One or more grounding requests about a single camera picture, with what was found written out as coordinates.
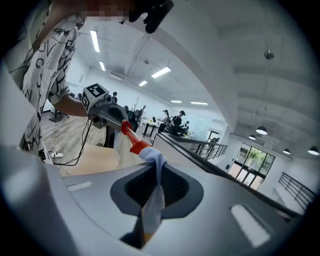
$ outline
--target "wooden floor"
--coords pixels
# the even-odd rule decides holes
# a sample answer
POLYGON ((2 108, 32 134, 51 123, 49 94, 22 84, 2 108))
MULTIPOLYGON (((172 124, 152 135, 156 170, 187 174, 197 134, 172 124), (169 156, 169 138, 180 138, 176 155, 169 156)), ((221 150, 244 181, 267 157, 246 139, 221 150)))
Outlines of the wooden floor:
MULTIPOLYGON (((53 122, 49 119, 53 117, 53 113, 46 112, 42 115, 41 118, 41 132, 43 142, 46 149, 55 150, 58 153, 63 154, 63 158, 54 159, 54 163, 66 163, 69 160, 75 159, 78 157, 81 145, 82 145, 82 133, 87 123, 88 118, 86 117, 77 117, 69 116, 63 117, 59 122, 53 122)), ((146 126, 142 125, 136 131, 136 134, 147 143, 151 144, 151 137, 143 136, 146 126)), ((150 127, 147 131, 147 134, 150 134, 152 128, 150 127)), ((155 137, 157 133, 155 128, 152 133, 152 138, 155 137)), ((90 128, 88 137, 86 139, 86 144, 96 145, 98 143, 104 144, 106 139, 106 129, 98 129, 93 125, 90 128)), ((68 176, 68 170, 71 170, 70 166, 60 166, 57 165, 60 169, 62 176, 68 176)))

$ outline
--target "window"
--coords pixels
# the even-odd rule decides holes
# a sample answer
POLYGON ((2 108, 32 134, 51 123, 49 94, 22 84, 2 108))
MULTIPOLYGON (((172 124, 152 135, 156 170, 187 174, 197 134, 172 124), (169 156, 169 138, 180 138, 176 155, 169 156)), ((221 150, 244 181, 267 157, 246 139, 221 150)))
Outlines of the window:
POLYGON ((258 190, 274 160, 273 155, 243 143, 228 174, 248 187, 258 190))

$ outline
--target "black cable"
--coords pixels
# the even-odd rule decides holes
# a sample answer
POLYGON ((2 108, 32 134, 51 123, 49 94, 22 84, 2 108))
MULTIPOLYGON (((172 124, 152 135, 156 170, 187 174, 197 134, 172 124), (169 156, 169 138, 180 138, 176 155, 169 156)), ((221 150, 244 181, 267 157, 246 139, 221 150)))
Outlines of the black cable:
POLYGON ((87 141, 87 137, 88 137, 88 134, 89 134, 89 131, 90 131, 90 128, 91 128, 91 124, 92 124, 92 121, 90 121, 90 124, 89 124, 89 118, 88 118, 88 120, 86 121, 85 127, 84 127, 84 129, 82 131, 82 135, 81 135, 82 144, 81 144, 81 149, 80 149, 78 157, 76 157, 75 159, 72 159, 72 160, 70 160, 70 161, 68 161, 66 163, 55 163, 54 162, 53 163, 54 165, 57 165, 57 166, 75 166, 78 163, 82 153, 84 152, 84 146, 85 146, 85 143, 87 141), (86 131, 86 134, 85 134, 85 137, 84 137, 84 132, 85 132, 85 129, 86 129, 87 126, 88 126, 88 130, 86 131))

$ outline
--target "white ceiling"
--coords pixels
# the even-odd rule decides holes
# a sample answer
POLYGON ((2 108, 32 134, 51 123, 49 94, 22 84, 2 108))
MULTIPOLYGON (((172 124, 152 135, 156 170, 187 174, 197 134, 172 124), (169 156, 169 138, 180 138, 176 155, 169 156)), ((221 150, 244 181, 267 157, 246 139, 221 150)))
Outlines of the white ceiling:
POLYGON ((99 61, 103 61, 106 70, 128 78, 132 86, 139 87, 146 80, 148 84, 140 89, 173 106, 218 110, 206 88, 179 58, 149 35, 126 24, 88 19, 79 31, 76 54, 95 69, 101 69, 99 61), (98 33, 100 53, 93 47, 90 36, 93 29, 98 33), (166 66, 171 72, 156 79, 151 77, 166 66), (182 103, 177 105, 172 100, 182 103), (190 103, 196 101, 208 106, 190 103))
MULTIPOLYGON (((210 18, 226 50, 225 59, 232 67, 238 94, 234 133, 248 138, 258 135, 256 128, 264 125, 268 137, 277 142, 273 150, 281 153, 289 148, 292 157, 314 158, 307 150, 313 145, 320 148, 319 67, 304 35, 271 2, 189 0, 185 4, 210 18), (264 58, 266 49, 273 51, 273 60, 264 58)), ((115 22, 87 20, 80 33, 77 44, 91 66, 100 69, 99 61, 103 61, 108 70, 122 71, 133 86, 146 80, 148 84, 142 89, 168 103, 181 100, 182 107, 190 107, 191 101, 202 101, 209 105, 200 108, 218 109, 193 72, 143 32, 115 22), (94 51, 92 29, 98 31, 101 53, 94 51), (151 78, 167 65, 172 72, 151 78)), ((265 141, 255 142, 263 145, 265 141)))

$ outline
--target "patterned shirt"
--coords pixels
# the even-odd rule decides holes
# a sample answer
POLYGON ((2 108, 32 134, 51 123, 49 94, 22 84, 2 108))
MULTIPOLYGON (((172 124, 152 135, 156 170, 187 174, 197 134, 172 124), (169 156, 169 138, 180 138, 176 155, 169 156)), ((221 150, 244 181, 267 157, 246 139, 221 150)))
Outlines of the patterned shirt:
POLYGON ((50 1, 42 1, 34 9, 18 32, 15 46, 4 57, 13 80, 36 109, 22 138, 22 148, 39 156, 45 163, 52 163, 52 160, 40 128, 44 105, 47 98, 55 105, 70 94, 67 72, 75 52, 77 31, 85 23, 84 17, 76 15, 62 20, 34 51, 32 44, 46 24, 51 7, 50 1))

